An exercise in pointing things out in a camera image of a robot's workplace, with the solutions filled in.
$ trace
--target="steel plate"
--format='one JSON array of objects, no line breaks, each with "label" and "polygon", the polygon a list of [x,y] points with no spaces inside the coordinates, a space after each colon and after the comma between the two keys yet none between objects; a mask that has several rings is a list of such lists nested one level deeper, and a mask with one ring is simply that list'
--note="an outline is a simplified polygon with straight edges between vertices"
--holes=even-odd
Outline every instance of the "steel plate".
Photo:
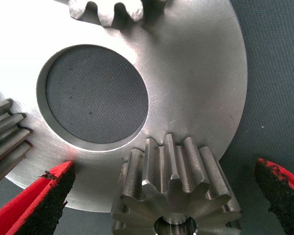
[{"label": "steel plate", "polygon": [[[79,140],[48,109],[39,84],[49,63],[41,69],[56,52],[80,44],[116,51],[144,80],[147,118],[125,140]],[[56,1],[0,1],[0,100],[12,98],[12,112],[26,113],[22,126],[33,130],[31,150],[7,178],[25,188],[45,169],[74,159],[71,208],[109,212],[122,164],[148,137],[163,143],[166,133],[179,141],[192,136],[220,159],[241,119],[246,86],[244,41],[228,0],[172,0],[157,19],[121,32],[76,21]]]}]

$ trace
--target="red plastic jaw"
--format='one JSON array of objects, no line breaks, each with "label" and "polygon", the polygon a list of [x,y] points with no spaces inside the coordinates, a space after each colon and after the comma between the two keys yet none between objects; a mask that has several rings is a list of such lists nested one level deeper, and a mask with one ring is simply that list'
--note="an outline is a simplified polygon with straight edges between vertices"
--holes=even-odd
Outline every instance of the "red plastic jaw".
[{"label": "red plastic jaw", "polygon": [[258,162],[263,163],[267,167],[270,167],[273,174],[278,176],[279,180],[282,181],[287,179],[289,186],[294,190],[294,174],[281,167],[280,165],[264,160],[262,158],[259,158]]},{"label": "red plastic jaw", "polygon": [[0,209],[0,235],[13,235],[72,164],[69,161],[53,167],[3,206]]}]

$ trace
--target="circular opening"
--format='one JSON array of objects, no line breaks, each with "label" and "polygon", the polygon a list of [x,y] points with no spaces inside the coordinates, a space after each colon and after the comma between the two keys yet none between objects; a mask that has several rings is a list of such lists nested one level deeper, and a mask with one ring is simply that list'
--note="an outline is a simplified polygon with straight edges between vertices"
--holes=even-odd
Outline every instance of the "circular opening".
[{"label": "circular opening", "polygon": [[197,224],[191,217],[179,225],[169,224],[161,217],[156,221],[154,228],[157,235],[197,235],[198,233]]},{"label": "circular opening", "polygon": [[130,138],[148,112],[147,90],[134,66],[116,52],[93,45],[54,55],[40,74],[37,98],[50,127],[67,141],[77,138],[77,145]]}]

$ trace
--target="large metal gear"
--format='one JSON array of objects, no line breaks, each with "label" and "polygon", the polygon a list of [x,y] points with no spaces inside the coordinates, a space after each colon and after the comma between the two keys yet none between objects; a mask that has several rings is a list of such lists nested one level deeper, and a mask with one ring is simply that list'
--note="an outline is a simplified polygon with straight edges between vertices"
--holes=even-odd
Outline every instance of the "large metal gear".
[{"label": "large metal gear", "polygon": [[87,3],[94,2],[97,5],[97,12],[100,23],[104,27],[112,25],[115,15],[115,5],[122,3],[129,17],[137,22],[144,16],[144,6],[141,0],[69,0],[70,15],[78,20],[84,14]]},{"label": "large metal gear", "polygon": [[193,138],[147,139],[122,167],[112,207],[114,235],[239,235],[241,208],[208,147]]},{"label": "large metal gear", "polygon": [[9,100],[0,102],[0,180],[23,159],[30,148],[24,142],[30,131],[18,127],[24,116],[10,115],[11,105]]}]

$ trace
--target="gear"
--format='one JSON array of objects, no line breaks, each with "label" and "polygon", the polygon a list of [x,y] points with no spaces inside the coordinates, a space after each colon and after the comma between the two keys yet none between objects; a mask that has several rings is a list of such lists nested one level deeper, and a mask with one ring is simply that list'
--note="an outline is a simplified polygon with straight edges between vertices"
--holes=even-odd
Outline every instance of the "gear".
[{"label": "gear", "polygon": [[30,131],[17,125],[24,117],[22,114],[9,114],[11,102],[0,102],[0,180],[6,176],[24,157],[29,150],[25,138]]},{"label": "gear", "polygon": [[[78,20],[85,12],[89,0],[69,0],[70,15]],[[104,27],[111,27],[114,19],[114,6],[122,3],[130,18],[138,22],[144,16],[144,6],[141,0],[91,0],[97,5],[98,17]]]},{"label": "gear", "polygon": [[210,149],[147,139],[122,167],[112,207],[114,235],[239,235],[241,208]]}]

